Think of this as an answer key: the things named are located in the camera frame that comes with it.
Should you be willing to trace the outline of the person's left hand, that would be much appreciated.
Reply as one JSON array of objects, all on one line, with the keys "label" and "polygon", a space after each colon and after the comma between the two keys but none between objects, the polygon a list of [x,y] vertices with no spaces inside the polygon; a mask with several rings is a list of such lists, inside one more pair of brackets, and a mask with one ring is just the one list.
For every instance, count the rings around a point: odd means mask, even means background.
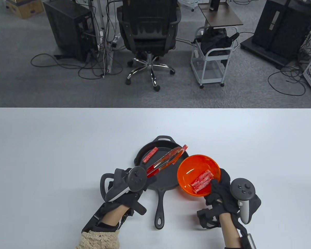
[{"label": "person's left hand", "polygon": [[113,181],[109,183],[105,201],[122,204],[138,214],[144,215],[146,208],[138,200],[156,180],[157,176],[148,177],[146,170],[140,166],[127,170],[116,169]]}]

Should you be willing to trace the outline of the person's right hand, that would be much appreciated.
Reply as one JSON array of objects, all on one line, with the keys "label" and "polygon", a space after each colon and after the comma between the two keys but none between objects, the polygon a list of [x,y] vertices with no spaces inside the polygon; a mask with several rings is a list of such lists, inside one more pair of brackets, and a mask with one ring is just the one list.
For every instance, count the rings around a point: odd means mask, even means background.
[{"label": "person's right hand", "polygon": [[204,197],[206,205],[211,205],[212,208],[197,211],[197,217],[202,228],[212,229],[221,227],[221,214],[229,213],[235,228],[241,230],[243,226],[238,221],[238,201],[230,192],[230,176],[224,169],[221,168],[220,171],[220,181],[216,179],[211,180],[211,193]]}]

